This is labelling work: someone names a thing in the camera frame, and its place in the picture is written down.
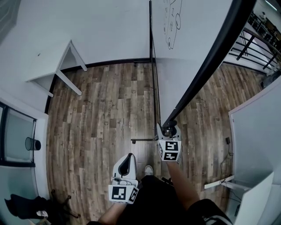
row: white sneaker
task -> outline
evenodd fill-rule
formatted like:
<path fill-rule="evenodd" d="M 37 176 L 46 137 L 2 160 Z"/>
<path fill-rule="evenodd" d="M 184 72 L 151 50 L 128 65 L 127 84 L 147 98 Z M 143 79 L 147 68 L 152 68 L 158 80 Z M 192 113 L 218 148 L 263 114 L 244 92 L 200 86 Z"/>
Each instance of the white sneaker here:
<path fill-rule="evenodd" d="M 149 176 L 149 175 L 153 175 L 153 168 L 151 166 L 146 166 L 145 170 L 144 170 L 144 175 L 145 176 Z"/>

